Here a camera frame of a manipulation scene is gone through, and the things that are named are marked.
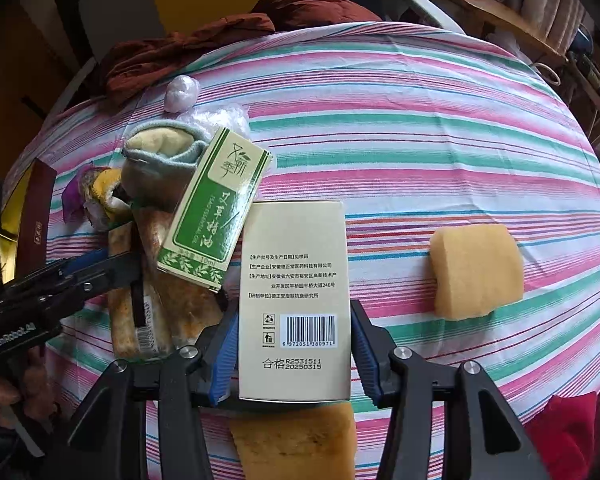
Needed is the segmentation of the person left hand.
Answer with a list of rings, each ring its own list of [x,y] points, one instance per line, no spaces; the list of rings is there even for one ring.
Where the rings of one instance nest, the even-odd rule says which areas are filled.
[[[12,429],[14,424],[5,415],[12,404],[23,400],[24,414],[42,422],[56,412],[55,397],[48,382],[44,356],[41,348],[29,350],[29,367],[23,372],[21,386],[13,386],[0,377],[0,426]]]

